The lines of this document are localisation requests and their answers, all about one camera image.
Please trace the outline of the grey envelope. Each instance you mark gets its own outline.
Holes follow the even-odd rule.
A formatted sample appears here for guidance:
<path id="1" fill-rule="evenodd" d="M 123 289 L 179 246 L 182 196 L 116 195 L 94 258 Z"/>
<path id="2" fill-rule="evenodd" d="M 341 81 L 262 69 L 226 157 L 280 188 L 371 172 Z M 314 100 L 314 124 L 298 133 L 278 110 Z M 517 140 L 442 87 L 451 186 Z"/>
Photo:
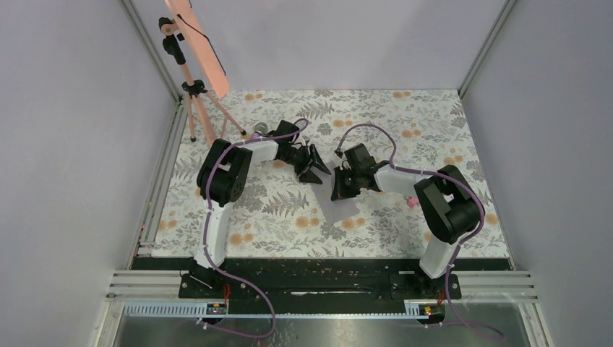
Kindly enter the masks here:
<path id="1" fill-rule="evenodd" d="M 331 200 L 333 193 L 331 180 L 324 181 L 323 184 L 312 184 L 311 187 L 327 223 L 338 223 L 359 214 L 354 200 Z"/>

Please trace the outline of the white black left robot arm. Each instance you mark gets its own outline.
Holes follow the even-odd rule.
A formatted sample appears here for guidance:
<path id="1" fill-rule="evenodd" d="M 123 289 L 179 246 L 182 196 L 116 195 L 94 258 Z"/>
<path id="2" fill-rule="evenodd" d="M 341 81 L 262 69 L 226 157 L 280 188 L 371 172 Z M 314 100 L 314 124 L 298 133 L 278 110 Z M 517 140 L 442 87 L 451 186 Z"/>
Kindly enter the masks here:
<path id="1" fill-rule="evenodd" d="M 252 164 L 280 160 L 293 166 L 301 183 L 321 184 L 313 170 L 330 175 L 313 143 L 301 133 L 308 126 L 280 121 L 274 130 L 266 130 L 258 123 L 253 135 L 241 142 L 216 139 L 197 175 L 197 186 L 204 200 L 202 240 L 194 261 L 201 267 L 213 269 L 226 258 L 228 222 L 234 203 L 243 194 Z"/>

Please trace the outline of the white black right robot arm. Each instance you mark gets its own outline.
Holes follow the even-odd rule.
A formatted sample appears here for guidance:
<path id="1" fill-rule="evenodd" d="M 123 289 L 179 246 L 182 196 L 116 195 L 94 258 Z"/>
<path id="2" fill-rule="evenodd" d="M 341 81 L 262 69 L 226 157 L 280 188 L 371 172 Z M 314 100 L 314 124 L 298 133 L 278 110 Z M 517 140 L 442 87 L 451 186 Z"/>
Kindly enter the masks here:
<path id="1" fill-rule="evenodd" d="M 345 161 L 334 169 L 331 200 L 346 200 L 361 190 L 394 192 L 415 197 L 432 238 L 419 261 L 421 273 L 414 281 L 421 296 L 432 298 L 443 288 L 443 276 L 453 263 L 463 236 L 475 231 L 484 209 L 459 168 L 447 165 L 438 171 L 420 171 L 377 162 L 363 144 L 335 154 Z"/>

